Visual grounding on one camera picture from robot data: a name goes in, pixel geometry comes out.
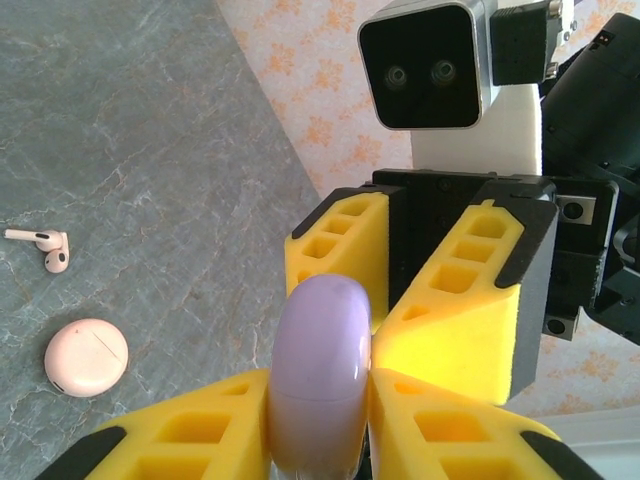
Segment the purple earbud charging case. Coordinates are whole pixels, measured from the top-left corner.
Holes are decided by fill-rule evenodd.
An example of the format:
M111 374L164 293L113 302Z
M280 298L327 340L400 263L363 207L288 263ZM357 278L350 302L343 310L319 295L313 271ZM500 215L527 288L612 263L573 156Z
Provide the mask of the purple earbud charging case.
M338 275L286 300L268 382L271 456L289 480L353 480L361 461L371 356L365 289Z

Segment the pink wireless earbud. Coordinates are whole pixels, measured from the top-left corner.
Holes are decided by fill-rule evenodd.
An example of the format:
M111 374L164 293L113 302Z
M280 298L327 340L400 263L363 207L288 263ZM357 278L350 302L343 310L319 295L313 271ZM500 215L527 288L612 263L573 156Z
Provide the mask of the pink wireless earbud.
M64 232L55 230L26 231L6 229L3 232L5 239L33 242L42 252L61 249L63 247Z
M64 272L69 265L69 252L65 249L55 249L45 257L45 269L52 274Z

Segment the pink earbud charging case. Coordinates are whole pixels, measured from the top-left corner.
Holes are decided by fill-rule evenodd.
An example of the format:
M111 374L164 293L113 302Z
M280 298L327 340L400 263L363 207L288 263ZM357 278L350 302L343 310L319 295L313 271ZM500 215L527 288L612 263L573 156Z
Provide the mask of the pink earbud charging case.
M45 373L60 392L89 398L112 388L129 360L127 341L112 323L95 318L71 322L49 341Z

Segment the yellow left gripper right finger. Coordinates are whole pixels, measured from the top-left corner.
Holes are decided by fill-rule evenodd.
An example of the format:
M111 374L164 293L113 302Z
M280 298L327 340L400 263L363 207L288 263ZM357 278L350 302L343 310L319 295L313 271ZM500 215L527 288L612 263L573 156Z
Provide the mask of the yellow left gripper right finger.
M373 480L600 480L545 425L390 369L368 413Z

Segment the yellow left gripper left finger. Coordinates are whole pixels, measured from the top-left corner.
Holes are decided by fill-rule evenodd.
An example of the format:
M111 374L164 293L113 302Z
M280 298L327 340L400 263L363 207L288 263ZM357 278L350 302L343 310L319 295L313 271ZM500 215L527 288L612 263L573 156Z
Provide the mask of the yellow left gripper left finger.
M269 480L268 378L252 370L113 418L37 480Z

